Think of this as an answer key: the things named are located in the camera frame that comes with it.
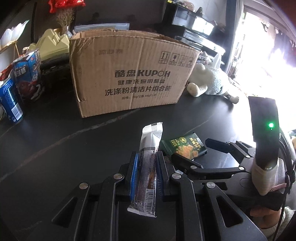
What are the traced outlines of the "red heart balloon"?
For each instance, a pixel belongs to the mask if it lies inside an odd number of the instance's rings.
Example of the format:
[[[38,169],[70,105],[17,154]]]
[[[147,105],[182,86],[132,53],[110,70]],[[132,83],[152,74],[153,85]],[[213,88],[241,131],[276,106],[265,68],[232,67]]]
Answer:
[[[53,14],[59,9],[84,7],[85,0],[49,0],[48,4],[50,6],[49,12]]]

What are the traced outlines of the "grey white snack bar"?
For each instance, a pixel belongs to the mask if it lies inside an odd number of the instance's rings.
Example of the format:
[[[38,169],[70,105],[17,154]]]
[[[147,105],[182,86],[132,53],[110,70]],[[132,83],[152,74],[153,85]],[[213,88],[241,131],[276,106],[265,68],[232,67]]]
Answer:
[[[155,218],[157,171],[156,154],[162,139],[163,123],[144,126],[139,145],[137,187],[127,208],[129,212]]]

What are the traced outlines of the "green cracker packet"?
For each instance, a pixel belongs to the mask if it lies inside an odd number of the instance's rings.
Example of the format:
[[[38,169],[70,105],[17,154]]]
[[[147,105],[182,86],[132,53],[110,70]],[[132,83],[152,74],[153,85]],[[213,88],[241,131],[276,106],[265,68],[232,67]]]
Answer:
[[[194,160],[205,155],[207,149],[196,133],[190,133],[171,140],[162,140],[165,153],[179,154],[187,159]]]

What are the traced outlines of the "white shell fruit stand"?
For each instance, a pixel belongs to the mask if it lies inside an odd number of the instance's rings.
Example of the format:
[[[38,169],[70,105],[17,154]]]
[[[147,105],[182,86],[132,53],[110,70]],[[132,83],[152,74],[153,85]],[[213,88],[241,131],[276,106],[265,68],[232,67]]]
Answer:
[[[7,59],[15,60],[20,56],[17,42],[22,35],[29,20],[19,23],[16,27],[7,28],[1,37],[1,55]]]

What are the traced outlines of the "blue milk carton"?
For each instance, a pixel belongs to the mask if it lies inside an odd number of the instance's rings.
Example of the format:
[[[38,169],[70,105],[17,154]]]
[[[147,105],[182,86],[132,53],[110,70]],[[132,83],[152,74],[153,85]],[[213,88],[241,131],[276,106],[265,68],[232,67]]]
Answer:
[[[12,63],[16,87],[24,101],[35,101],[44,91],[40,66],[39,49],[20,56]]]

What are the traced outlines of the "brown cardboard box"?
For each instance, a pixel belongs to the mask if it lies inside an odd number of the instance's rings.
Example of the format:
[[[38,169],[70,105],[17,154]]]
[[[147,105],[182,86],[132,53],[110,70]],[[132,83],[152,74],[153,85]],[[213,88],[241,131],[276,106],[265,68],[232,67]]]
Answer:
[[[181,41],[150,32],[75,34],[69,56],[81,116],[177,103],[199,54]]]

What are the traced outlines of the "dried flower vase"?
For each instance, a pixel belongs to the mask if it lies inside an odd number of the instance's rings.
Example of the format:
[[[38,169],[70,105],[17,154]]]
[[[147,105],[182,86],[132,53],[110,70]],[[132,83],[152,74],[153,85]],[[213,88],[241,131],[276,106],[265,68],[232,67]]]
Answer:
[[[67,34],[74,19],[74,9],[58,9],[56,13],[57,23],[61,26],[61,34]]]

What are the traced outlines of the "blue soda can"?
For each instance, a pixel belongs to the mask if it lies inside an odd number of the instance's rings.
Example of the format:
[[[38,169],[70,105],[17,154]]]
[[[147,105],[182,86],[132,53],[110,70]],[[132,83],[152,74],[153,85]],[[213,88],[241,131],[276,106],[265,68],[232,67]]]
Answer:
[[[1,85],[1,105],[10,122],[19,123],[24,115],[16,84],[9,76]]]

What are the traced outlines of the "yellow mountain-shaped box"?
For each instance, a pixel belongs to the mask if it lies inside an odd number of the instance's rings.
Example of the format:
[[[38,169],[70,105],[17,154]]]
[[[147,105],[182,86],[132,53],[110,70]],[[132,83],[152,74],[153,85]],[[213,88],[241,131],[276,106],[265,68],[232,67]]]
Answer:
[[[37,43],[29,45],[29,52],[38,49],[41,61],[45,61],[54,56],[69,53],[69,44],[66,34],[59,35],[53,29],[47,29]]]

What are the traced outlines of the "white plush sheep toy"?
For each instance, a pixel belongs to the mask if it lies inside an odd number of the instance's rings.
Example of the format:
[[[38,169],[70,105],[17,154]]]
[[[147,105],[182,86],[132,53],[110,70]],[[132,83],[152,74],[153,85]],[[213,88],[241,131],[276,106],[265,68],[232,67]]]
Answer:
[[[229,93],[232,79],[220,68],[197,63],[188,79],[187,91],[193,97],[202,94],[226,97],[231,103],[239,102],[238,96]]]

